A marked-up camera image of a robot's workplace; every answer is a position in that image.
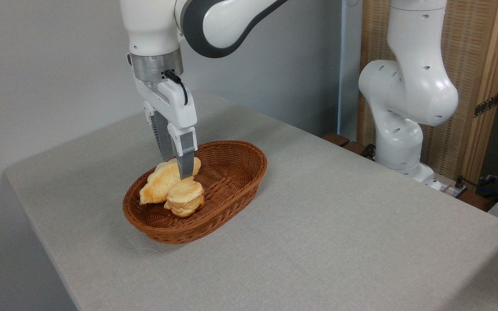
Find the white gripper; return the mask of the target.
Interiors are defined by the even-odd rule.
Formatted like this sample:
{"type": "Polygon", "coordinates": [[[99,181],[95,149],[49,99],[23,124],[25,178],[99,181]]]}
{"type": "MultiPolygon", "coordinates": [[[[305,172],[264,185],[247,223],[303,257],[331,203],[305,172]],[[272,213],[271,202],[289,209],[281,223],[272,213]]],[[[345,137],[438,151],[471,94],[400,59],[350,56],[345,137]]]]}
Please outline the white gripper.
{"type": "Polygon", "coordinates": [[[136,87],[144,102],[147,124],[151,126],[164,161],[176,152],[180,179],[194,175],[195,104],[191,92],[176,80],[183,73],[181,53],[140,56],[129,53],[136,87]]]}

